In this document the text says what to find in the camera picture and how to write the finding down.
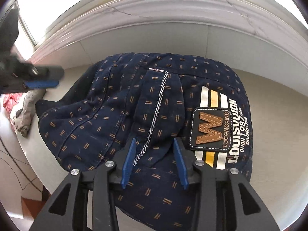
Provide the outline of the grey folded garment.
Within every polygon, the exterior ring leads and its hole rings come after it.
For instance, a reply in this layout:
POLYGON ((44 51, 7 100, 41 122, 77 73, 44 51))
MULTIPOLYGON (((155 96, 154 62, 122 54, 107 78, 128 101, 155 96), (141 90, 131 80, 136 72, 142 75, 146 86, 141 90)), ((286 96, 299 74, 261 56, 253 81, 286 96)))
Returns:
POLYGON ((28 135, 32 119, 35 115, 35 104, 44 97, 46 89, 34 89, 24 93, 18 104, 13 106, 10 119, 17 132, 23 137, 28 135))

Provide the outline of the red patterned cloth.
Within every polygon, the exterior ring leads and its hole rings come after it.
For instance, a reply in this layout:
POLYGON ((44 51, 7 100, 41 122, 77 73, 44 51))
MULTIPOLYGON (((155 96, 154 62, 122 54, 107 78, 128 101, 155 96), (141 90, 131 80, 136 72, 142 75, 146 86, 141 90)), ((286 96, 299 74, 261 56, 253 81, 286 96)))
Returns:
POLYGON ((3 99, 3 107, 6 110, 10 120, 17 118, 22 112, 26 95, 26 93, 5 94, 3 99))

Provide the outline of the white sliding window frame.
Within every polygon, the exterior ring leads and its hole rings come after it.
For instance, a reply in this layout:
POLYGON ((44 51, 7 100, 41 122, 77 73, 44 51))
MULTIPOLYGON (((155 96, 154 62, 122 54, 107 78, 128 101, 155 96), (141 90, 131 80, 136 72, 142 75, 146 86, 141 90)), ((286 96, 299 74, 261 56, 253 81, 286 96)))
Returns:
POLYGON ((187 40, 168 40, 166 25, 197 24, 239 32, 299 57, 307 24, 292 0, 17 0, 21 20, 43 57, 103 34, 112 52, 186 52, 187 40))

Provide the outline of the navy dotted pants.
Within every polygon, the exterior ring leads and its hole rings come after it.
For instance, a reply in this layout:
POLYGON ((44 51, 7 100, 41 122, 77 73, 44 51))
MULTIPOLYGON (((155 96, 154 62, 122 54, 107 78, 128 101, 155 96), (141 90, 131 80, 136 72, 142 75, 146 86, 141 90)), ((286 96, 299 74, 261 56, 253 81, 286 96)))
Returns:
POLYGON ((122 53, 92 65, 57 102, 35 105, 39 132, 66 171, 91 171, 130 138, 135 165, 115 205, 154 230, 190 230, 197 189, 180 183, 173 140, 216 169, 251 178, 249 100, 227 65, 201 56, 122 53))

